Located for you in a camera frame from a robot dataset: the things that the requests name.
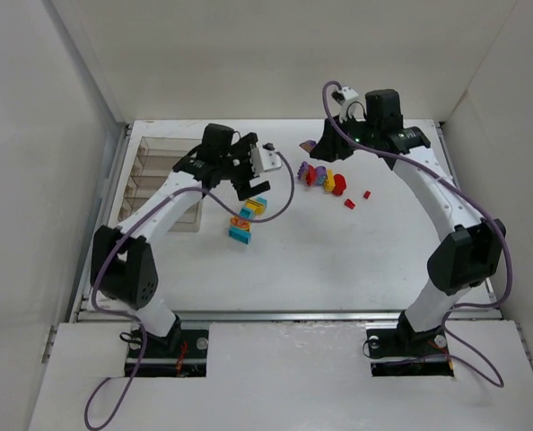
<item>yellow lego brick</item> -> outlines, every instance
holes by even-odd
[[[335,189],[335,177],[330,169],[327,169],[327,180],[324,181],[324,190],[331,192]]]
[[[245,207],[252,210],[257,216],[261,216],[265,212],[265,206],[253,199],[247,199]]]

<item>white wall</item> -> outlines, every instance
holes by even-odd
[[[44,4],[0,0],[0,430],[29,420],[48,330],[72,287],[105,121]]]
[[[53,1],[126,121],[321,118],[329,79],[447,119],[515,3]]]
[[[533,0],[519,0],[445,136],[460,185],[508,229],[515,282],[504,310],[533,357]],[[494,286],[503,284],[502,271]]]

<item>purple lego brick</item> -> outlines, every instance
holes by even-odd
[[[322,184],[324,184],[324,181],[327,180],[327,168],[325,168],[324,166],[319,166],[316,169],[316,172],[317,172],[317,179],[314,184],[316,186],[321,186]]]
[[[316,146],[315,141],[304,141],[302,144],[299,144],[299,147],[302,148],[307,153],[310,153],[312,151],[312,148]]]
[[[309,164],[306,162],[301,163],[301,167],[299,168],[298,178],[300,181],[306,180],[306,174],[309,173]]]

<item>lego brick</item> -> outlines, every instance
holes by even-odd
[[[257,197],[255,198],[255,200],[259,203],[259,204],[263,204],[265,206],[265,209],[267,209],[267,200],[265,198],[262,198],[262,197]]]
[[[242,229],[239,229],[238,227],[231,226],[229,228],[229,236],[237,241],[244,242],[245,244],[248,244],[250,242],[250,239],[252,238],[252,235],[248,231],[243,231]]]
[[[250,223],[245,220],[240,220],[238,217],[231,218],[231,226],[242,229],[243,231],[250,231]]]
[[[324,190],[330,193],[335,188],[335,178],[332,171],[327,169],[327,179],[324,181]]]
[[[255,218],[255,212],[250,208],[243,207],[239,212],[239,216],[252,220],[253,218]]]
[[[309,165],[309,173],[306,174],[306,185],[311,186],[317,179],[317,173],[312,166]]]
[[[356,207],[356,204],[352,200],[347,199],[347,200],[345,200],[345,207],[349,207],[350,209],[354,209],[354,207]]]
[[[324,166],[319,166],[315,169],[315,172],[317,173],[317,179],[314,182],[315,186],[321,186],[324,184],[324,181],[327,180],[327,168]]]
[[[332,194],[336,196],[342,196],[346,190],[346,180],[341,174],[337,173],[335,175],[335,187],[332,190]]]
[[[307,153],[310,153],[312,151],[312,148],[316,146],[315,141],[304,141],[302,144],[299,144],[299,147],[302,148]]]
[[[299,172],[297,174],[297,178],[299,179],[299,181],[305,181],[307,173],[309,173],[309,164],[306,162],[302,162],[301,167],[299,168]]]
[[[263,198],[247,199],[245,207],[252,210],[256,216],[261,216],[267,209],[267,200]]]

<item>plastic drawer organizer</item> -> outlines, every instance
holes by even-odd
[[[143,137],[137,148],[131,173],[127,179],[118,220],[122,222],[137,211],[162,186],[172,167],[181,157],[200,143],[198,139]],[[171,232],[198,232],[203,202],[198,202],[175,223]]]

